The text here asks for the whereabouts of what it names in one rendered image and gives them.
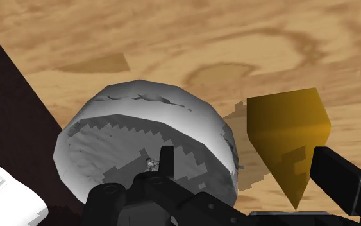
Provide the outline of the yellow pointed block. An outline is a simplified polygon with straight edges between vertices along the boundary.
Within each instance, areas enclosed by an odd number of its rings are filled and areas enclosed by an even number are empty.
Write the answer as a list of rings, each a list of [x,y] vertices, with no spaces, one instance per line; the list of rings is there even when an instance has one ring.
[[[246,100],[246,132],[293,208],[310,180],[314,148],[332,130],[316,88],[255,96]]]

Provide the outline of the white rounded device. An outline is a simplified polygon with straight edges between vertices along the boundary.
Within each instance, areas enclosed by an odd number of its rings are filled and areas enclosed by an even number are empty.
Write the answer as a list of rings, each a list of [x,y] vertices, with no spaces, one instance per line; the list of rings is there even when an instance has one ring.
[[[0,226],[37,226],[48,213],[41,197],[0,167]]]

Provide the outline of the grey white bowl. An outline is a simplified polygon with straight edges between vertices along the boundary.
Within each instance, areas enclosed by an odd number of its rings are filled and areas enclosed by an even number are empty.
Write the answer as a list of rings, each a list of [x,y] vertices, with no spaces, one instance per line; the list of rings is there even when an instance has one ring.
[[[103,183],[130,187],[157,166],[162,146],[174,147],[174,181],[234,205],[239,158],[233,133],[216,110],[187,91],[134,80],[105,87],[86,102],[56,140],[61,181],[84,202]]]

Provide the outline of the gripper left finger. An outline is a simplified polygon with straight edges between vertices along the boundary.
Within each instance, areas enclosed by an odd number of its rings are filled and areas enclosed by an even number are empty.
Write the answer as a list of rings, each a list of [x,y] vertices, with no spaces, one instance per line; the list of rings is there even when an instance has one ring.
[[[139,173],[129,189],[118,183],[92,188],[81,226],[117,226],[123,207],[153,202],[173,216],[178,226],[256,226],[252,216],[207,192],[192,193],[175,181],[174,147],[162,146],[158,171]]]

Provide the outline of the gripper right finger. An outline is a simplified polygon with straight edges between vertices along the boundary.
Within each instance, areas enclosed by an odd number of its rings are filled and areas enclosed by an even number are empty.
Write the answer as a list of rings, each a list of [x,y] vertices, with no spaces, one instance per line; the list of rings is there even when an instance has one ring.
[[[361,225],[361,169],[326,146],[314,148],[310,178]]]

